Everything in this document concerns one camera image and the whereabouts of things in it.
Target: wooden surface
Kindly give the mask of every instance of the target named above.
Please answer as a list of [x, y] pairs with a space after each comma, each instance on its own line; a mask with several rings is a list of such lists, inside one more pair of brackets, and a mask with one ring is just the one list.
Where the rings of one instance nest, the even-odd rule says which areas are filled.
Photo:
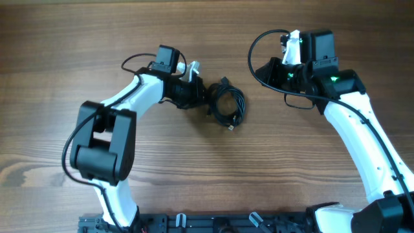
[[[129, 176], [141, 212], [273, 212], [326, 201], [363, 207], [364, 187], [332, 126], [259, 85], [246, 55], [266, 30], [330, 28], [340, 68], [360, 75], [413, 168], [412, 12], [408, 1], [339, 0], [1, 7], [0, 232], [74, 232], [79, 216], [102, 211], [92, 188], [64, 176], [63, 144], [80, 104], [119, 92], [132, 78], [121, 62], [160, 44], [200, 61], [207, 85], [227, 76], [248, 111], [230, 132], [206, 118], [205, 107], [153, 106], [138, 123]], [[280, 55], [278, 36], [269, 36], [254, 65]]]

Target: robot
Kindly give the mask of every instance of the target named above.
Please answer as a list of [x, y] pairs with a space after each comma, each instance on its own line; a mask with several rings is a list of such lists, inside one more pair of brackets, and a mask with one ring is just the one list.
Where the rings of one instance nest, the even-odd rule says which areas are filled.
[[[271, 58], [256, 71], [251, 56], [256, 43], [271, 33], [283, 33], [283, 59]], [[101, 103], [86, 101], [77, 126], [62, 154], [62, 166], [73, 180], [93, 186], [102, 214], [79, 218], [79, 233], [230, 233], [230, 232], [413, 232], [414, 175], [398, 156], [373, 113], [366, 89], [353, 70], [339, 71], [330, 30], [271, 30], [260, 35], [248, 52], [248, 66], [263, 86], [308, 98], [333, 125], [361, 175], [369, 204], [362, 210], [340, 203], [322, 203], [303, 212], [274, 215], [176, 216], [140, 214], [128, 185], [135, 153], [136, 122], [164, 98], [178, 108], [205, 104], [206, 88], [197, 61], [178, 63], [181, 52], [161, 45], [148, 67], [137, 71], [121, 92]], [[112, 133], [110, 142], [94, 132]], [[65, 159], [72, 143], [70, 164], [84, 180], [74, 178]]]

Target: white arm segment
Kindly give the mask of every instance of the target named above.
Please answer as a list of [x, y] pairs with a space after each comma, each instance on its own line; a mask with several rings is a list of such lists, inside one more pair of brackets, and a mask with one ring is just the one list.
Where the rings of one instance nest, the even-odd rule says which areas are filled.
[[[163, 81], [156, 76], [141, 74], [141, 79], [142, 85], [134, 93], [129, 95], [121, 104], [112, 107], [113, 109], [118, 110], [129, 109], [131, 111], [135, 111], [137, 121], [153, 104], [158, 103], [162, 99], [162, 92], [164, 88]], [[102, 101], [102, 103], [105, 105], [113, 103], [132, 90], [138, 83], [138, 77], [134, 76], [134, 80], [127, 87], [112, 98]], [[128, 178], [124, 181], [118, 182], [116, 186], [111, 186], [108, 182], [100, 181], [98, 179], [93, 179], [90, 182], [99, 184], [105, 188], [105, 192], [112, 211], [114, 212], [115, 219], [122, 227], [130, 226], [135, 218], [137, 207], [131, 195]], [[103, 220], [111, 225], [114, 225], [101, 191], [98, 188], [94, 189], [98, 194], [99, 202], [103, 208]]]
[[[359, 110], [378, 131], [386, 144], [398, 170], [404, 176], [408, 190], [414, 191], [414, 175], [404, 164], [393, 145], [376, 119], [369, 98], [359, 92], [343, 94], [340, 100]], [[334, 126], [347, 147], [355, 166], [361, 175], [365, 193], [369, 203], [384, 198], [384, 192], [391, 190], [395, 195], [403, 194], [398, 181], [394, 180], [395, 173], [371, 130], [353, 112], [338, 104], [329, 102], [324, 115]]]

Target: wooden table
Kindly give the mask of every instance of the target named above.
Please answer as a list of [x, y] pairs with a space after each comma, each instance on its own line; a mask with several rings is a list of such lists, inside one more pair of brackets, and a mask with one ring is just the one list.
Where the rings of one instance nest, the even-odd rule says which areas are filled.
[[[0, 8], [0, 232], [74, 232], [102, 211], [91, 187], [60, 166], [79, 106], [132, 79], [121, 62], [160, 44], [202, 64], [208, 85], [227, 76], [243, 90], [245, 122], [234, 132], [165, 103], [139, 121], [130, 174], [142, 213], [304, 210], [367, 204], [341, 138], [317, 110], [285, 106], [248, 71], [251, 42], [275, 28], [330, 28], [341, 69], [363, 80], [400, 156], [414, 166], [414, 17], [406, 3], [198, 1]], [[278, 35], [254, 52], [258, 68], [281, 56]], [[139, 68], [148, 59], [129, 64]]]

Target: wood grain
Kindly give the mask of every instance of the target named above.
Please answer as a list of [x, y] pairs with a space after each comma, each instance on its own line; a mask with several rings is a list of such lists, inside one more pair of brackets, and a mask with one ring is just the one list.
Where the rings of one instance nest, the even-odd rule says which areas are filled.
[[[362, 208], [359, 174], [332, 126], [259, 85], [246, 55], [266, 30], [330, 28], [340, 68], [360, 75], [412, 168], [413, 9], [339, 0], [0, 7], [0, 232], [74, 232], [78, 216], [101, 211], [91, 188], [64, 176], [63, 144], [80, 104], [119, 92], [132, 78], [121, 62], [160, 44], [200, 61], [207, 85], [227, 76], [248, 113], [229, 132], [205, 107], [154, 105], [138, 123], [130, 175], [143, 213], [303, 210], [325, 201]], [[254, 65], [279, 55], [278, 36], [269, 36]]]

